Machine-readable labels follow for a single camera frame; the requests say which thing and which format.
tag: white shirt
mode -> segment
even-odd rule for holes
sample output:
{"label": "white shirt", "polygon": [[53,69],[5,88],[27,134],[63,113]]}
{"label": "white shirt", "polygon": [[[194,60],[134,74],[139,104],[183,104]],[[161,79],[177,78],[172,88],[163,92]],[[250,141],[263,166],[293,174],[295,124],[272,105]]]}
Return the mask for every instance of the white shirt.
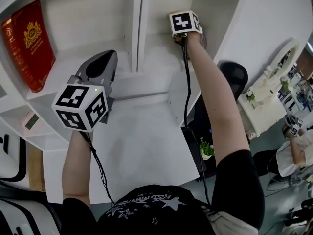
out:
{"label": "white shirt", "polygon": [[[297,145],[305,154],[305,166],[313,165],[313,130],[308,130],[302,136],[296,137]],[[290,142],[285,142],[282,147],[277,150],[276,159],[278,171],[282,177],[293,174],[299,166],[295,165],[292,158]]]}
{"label": "white shirt", "polygon": [[216,235],[258,235],[256,228],[223,211],[213,216],[207,215],[207,219]]}

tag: green plant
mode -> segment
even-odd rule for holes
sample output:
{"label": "green plant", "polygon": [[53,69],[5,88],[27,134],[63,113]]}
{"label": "green plant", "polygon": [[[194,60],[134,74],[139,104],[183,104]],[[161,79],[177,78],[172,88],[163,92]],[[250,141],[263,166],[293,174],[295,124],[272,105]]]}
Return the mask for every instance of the green plant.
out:
{"label": "green plant", "polygon": [[282,81],[281,84],[284,88],[288,88],[289,83],[287,81]]}
{"label": "green plant", "polygon": [[251,102],[255,99],[255,94],[252,91],[247,91],[246,97],[247,97],[248,101]]}
{"label": "green plant", "polygon": [[214,146],[210,145],[206,141],[203,140],[203,138],[200,138],[200,145],[199,148],[203,150],[203,153],[207,156],[215,156],[214,153]]}

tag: potted plant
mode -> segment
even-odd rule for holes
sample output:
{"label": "potted plant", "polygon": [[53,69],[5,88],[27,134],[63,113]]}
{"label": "potted plant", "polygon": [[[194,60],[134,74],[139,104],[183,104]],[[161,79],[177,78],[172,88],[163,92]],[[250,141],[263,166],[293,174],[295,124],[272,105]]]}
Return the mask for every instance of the potted plant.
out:
{"label": "potted plant", "polygon": [[246,92],[246,97],[248,99],[249,102],[254,101],[255,100],[255,94],[253,93],[253,91],[248,90]]}
{"label": "potted plant", "polygon": [[288,83],[288,79],[286,77],[282,77],[280,80],[280,83],[282,84],[282,86],[284,88],[288,88],[289,83]]}
{"label": "potted plant", "polygon": [[200,138],[200,142],[201,143],[199,145],[199,148],[204,160],[208,160],[212,156],[215,156],[213,145],[210,145],[209,143],[204,141],[203,138]]}

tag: black t-shirt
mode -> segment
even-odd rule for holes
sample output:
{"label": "black t-shirt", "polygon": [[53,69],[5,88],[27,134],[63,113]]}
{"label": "black t-shirt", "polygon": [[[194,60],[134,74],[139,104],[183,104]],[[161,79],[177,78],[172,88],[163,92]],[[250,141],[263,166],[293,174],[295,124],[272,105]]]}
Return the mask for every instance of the black t-shirt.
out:
{"label": "black t-shirt", "polygon": [[[251,153],[241,150],[228,155],[217,166],[216,175],[211,211],[226,212],[260,229],[264,195]],[[205,203],[181,187],[150,185],[132,190],[96,222],[86,204],[68,198],[63,201],[61,233],[192,232],[198,228],[214,234],[203,212],[204,206]]]}

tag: black sleeve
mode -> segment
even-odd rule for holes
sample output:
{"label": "black sleeve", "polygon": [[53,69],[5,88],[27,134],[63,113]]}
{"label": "black sleeve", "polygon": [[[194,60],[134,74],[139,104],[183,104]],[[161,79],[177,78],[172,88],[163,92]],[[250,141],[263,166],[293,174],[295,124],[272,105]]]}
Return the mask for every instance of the black sleeve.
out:
{"label": "black sleeve", "polygon": [[63,200],[61,234],[96,234],[97,222],[90,208],[75,198]]}
{"label": "black sleeve", "polygon": [[216,168],[212,207],[258,230],[261,228],[264,194],[250,151],[236,151],[220,161]]}

